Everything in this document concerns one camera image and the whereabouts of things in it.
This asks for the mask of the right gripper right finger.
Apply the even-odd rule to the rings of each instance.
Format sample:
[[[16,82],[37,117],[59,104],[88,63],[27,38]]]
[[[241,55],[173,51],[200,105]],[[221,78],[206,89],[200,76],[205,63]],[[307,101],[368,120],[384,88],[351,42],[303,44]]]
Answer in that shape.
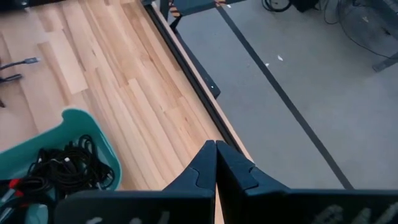
[[[283,223],[288,187],[223,141],[216,142],[216,183],[225,223]]]

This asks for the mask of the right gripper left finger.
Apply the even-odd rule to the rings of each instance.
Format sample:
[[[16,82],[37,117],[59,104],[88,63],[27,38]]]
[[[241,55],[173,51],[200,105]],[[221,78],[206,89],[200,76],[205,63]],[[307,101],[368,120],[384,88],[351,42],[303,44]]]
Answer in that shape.
[[[163,191],[191,192],[213,197],[215,188],[216,143],[213,140],[207,140],[183,172]]]

